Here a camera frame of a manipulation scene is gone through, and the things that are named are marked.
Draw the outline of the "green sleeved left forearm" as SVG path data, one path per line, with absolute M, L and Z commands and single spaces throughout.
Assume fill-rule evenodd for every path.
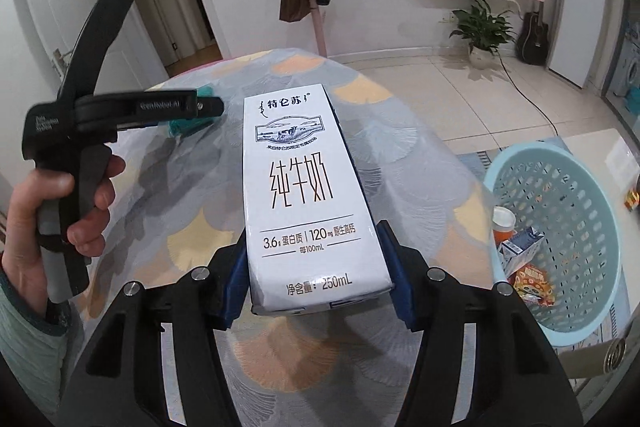
M 1 355 L 29 399 L 51 421 L 68 382 L 77 325 L 70 303 L 49 303 L 40 317 L 2 275 Z

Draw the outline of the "person's left hand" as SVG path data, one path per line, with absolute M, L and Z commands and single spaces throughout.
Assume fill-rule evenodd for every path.
M 98 257 L 103 253 L 103 232 L 110 222 L 115 200 L 112 179 L 126 168 L 126 162 L 113 155 L 93 196 L 93 208 L 66 229 L 67 242 L 79 254 Z M 47 277 L 41 258 L 40 236 L 58 233 L 55 202 L 73 192 L 71 174 L 36 168 L 15 187 L 6 221 L 6 249 L 1 265 L 6 278 L 35 314 L 42 317 L 48 307 Z

